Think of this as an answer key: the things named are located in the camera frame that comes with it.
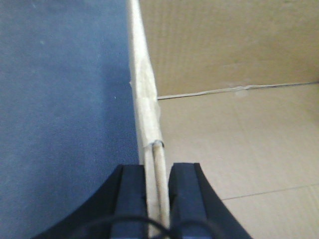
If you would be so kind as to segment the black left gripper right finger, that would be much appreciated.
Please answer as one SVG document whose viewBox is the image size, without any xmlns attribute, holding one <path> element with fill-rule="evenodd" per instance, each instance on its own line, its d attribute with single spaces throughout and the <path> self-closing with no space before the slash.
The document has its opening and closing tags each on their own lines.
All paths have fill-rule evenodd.
<svg viewBox="0 0 319 239">
<path fill-rule="evenodd" d="M 200 164 L 175 163 L 169 175 L 170 225 L 177 239 L 249 239 Z"/>
</svg>

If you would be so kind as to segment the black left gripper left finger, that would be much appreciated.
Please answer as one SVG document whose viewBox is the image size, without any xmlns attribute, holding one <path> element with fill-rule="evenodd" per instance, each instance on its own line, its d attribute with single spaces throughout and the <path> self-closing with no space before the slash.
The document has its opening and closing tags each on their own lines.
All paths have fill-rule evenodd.
<svg viewBox="0 0 319 239">
<path fill-rule="evenodd" d="M 148 226 L 120 222 L 89 226 L 101 218 L 121 215 L 146 216 L 145 172 L 142 165 L 119 165 L 102 186 L 76 211 L 37 239 L 145 239 Z"/>
</svg>

